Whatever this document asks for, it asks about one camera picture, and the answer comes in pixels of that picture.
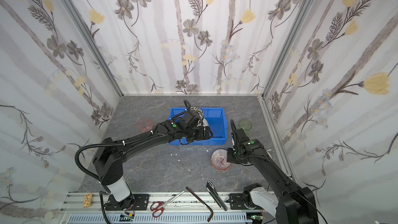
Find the green glass cup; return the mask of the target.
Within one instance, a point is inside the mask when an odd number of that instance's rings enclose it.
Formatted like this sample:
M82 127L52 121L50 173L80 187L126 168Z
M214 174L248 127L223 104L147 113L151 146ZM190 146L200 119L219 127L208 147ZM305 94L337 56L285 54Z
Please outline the green glass cup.
M252 122L248 119L241 119L238 124L245 133L250 132L250 130L252 129Z

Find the red rimmed bowl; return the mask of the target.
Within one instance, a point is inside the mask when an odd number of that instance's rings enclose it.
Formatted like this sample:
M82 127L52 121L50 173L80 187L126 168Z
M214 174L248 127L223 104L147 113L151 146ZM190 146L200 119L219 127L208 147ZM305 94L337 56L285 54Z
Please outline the red rimmed bowl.
M227 162L227 150L217 149L211 155L211 165L217 171L226 171L230 168L231 163Z

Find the pink glass cup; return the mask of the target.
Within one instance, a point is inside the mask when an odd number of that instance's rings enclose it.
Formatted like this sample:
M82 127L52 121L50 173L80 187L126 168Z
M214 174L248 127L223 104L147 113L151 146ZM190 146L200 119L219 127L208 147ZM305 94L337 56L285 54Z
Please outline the pink glass cup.
M152 121L149 118L141 118L136 126L142 133L148 132L152 130Z

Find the white watermelon plate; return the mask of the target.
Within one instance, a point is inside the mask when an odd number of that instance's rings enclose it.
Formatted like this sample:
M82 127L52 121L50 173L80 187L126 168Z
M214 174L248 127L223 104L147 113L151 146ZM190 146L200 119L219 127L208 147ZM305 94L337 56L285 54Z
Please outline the white watermelon plate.
M200 121L199 121L199 124L200 124L200 126L203 127L204 130L209 130L209 129L210 129L209 123L208 123L208 121L206 120L206 118L203 118L202 120L200 120Z

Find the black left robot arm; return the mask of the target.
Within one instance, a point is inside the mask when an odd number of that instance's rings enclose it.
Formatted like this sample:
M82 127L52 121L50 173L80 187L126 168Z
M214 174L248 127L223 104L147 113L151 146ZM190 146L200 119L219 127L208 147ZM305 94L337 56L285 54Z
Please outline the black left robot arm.
M99 144L79 148L75 153L75 164L85 174L93 177L106 189L117 203L124 203L132 198L123 173L123 164L134 155L155 146L186 139L190 144L194 141L206 141L213 137L209 126L204 124L204 118L193 110L186 110L175 118L158 123L150 131L140 135L114 141L111 138ZM96 148L93 159L96 172L86 169L80 154L90 148Z

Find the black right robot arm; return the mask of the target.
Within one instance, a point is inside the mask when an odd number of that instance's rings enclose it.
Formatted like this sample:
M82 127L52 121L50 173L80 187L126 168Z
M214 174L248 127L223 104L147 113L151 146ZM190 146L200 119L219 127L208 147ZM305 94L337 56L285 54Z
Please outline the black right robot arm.
M273 194L262 186L244 190L245 204L259 206L278 224L318 224L323 217L316 207L314 193L293 181L269 156L262 143L249 139L243 129L231 123L233 147L227 151L227 162L254 166L267 181Z

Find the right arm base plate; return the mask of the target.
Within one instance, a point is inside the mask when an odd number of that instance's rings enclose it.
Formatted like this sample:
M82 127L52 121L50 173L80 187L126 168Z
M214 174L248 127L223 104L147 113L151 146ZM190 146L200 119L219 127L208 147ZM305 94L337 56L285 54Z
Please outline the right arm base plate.
M263 210L262 207L255 205L249 193L232 193L226 200L232 210Z

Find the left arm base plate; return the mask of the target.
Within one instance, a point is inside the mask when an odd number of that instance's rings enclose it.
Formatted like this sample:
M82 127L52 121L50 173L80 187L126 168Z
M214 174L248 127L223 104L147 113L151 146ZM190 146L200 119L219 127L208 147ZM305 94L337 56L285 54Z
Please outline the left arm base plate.
M150 194L131 194L121 202L116 201L114 195L110 195L105 203L107 211L146 211Z

